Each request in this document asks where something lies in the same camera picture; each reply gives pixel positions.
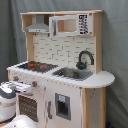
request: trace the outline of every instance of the countertop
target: countertop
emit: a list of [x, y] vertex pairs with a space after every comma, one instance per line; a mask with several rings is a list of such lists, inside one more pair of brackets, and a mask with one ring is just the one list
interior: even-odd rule
[[14, 71], [19, 71], [19, 72], [23, 72], [23, 73], [29, 73], [31, 75], [41, 76], [44, 79], [60, 81], [60, 82], [64, 82], [67, 84], [71, 84], [76, 87], [82, 87], [82, 88], [102, 88], [102, 87], [111, 85], [115, 80], [114, 75], [107, 71], [101, 71], [98, 74], [93, 74], [83, 81], [76, 81], [76, 80], [57, 77], [57, 76], [52, 75], [53, 72], [55, 72], [61, 68], [64, 68], [64, 66], [58, 66], [46, 73], [39, 73], [39, 72], [34, 72], [34, 71], [30, 71], [30, 70], [24, 70], [24, 69], [17, 68], [17, 66], [24, 64], [24, 63], [26, 63], [26, 62], [11, 66], [11, 67], [7, 68], [7, 70], [14, 70]]

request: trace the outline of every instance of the wooden panel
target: wooden panel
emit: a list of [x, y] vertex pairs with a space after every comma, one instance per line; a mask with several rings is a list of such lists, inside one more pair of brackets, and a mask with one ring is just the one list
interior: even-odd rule
[[102, 13], [93, 14], [93, 36], [95, 36], [95, 74], [102, 71]]
[[10, 78], [10, 70], [8, 70], [8, 80], [11, 81], [11, 78]]
[[106, 124], [106, 88], [101, 88], [101, 128]]
[[22, 31], [25, 32], [25, 28], [32, 25], [31, 15], [21, 15], [22, 18]]
[[83, 94], [83, 128], [89, 128], [89, 90], [82, 89]]
[[60, 11], [60, 12], [28, 12], [20, 13], [21, 15], [32, 15], [32, 14], [82, 14], [82, 13], [98, 13], [103, 10], [91, 10], [91, 11]]
[[26, 48], [28, 62], [34, 61], [33, 33], [26, 32]]

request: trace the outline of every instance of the wooden play kitchen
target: wooden play kitchen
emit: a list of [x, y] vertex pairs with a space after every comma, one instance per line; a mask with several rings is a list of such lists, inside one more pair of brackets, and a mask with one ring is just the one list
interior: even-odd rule
[[106, 86], [115, 77], [102, 71], [102, 13], [21, 13], [28, 60], [8, 76], [32, 92], [17, 93], [17, 115], [37, 128], [105, 128]]

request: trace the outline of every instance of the handle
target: handle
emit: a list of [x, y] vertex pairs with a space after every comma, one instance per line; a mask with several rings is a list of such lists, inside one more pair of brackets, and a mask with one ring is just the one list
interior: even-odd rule
[[48, 102], [47, 112], [48, 112], [48, 118], [52, 119], [52, 115], [50, 114], [50, 107], [51, 107], [51, 101]]
[[54, 36], [56, 35], [56, 24], [57, 24], [57, 22], [56, 22], [56, 20], [52, 20], [52, 23], [53, 23], [53, 28], [54, 28], [54, 32], [53, 32], [53, 34], [54, 34]]

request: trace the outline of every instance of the wall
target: wall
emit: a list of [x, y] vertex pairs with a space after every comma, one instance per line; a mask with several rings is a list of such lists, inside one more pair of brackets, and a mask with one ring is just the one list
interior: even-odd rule
[[17, 63], [10, 1], [0, 1], [0, 83], [8, 81], [7, 67]]
[[128, 0], [15, 0], [12, 2], [20, 61], [26, 59], [20, 12], [104, 10], [103, 70], [113, 73], [115, 83], [107, 87], [107, 121], [115, 128], [128, 126]]
[[[89, 51], [94, 56], [95, 37], [65, 37], [51, 39], [47, 34], [33, 35], [35, 61], [76, 67], [79, 53]], [[87, 69], [94, 70], [88, 55], [82, 56]]]

